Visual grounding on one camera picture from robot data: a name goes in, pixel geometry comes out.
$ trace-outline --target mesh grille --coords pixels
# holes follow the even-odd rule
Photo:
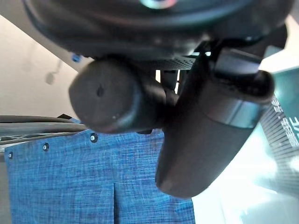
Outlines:
[[[294,158],[299,159],[299,147],[291,143],[290,136],[287,136],[287,121],[284,112],[275,110],[271,105],[262,117],[261,125],[278,167],[272,188],[299,196],[299,170],[292,168]]]
[[[190,70],[194,62],[195,58],[177,57],[173,60],[147,61],[139,64],[152,70]]]

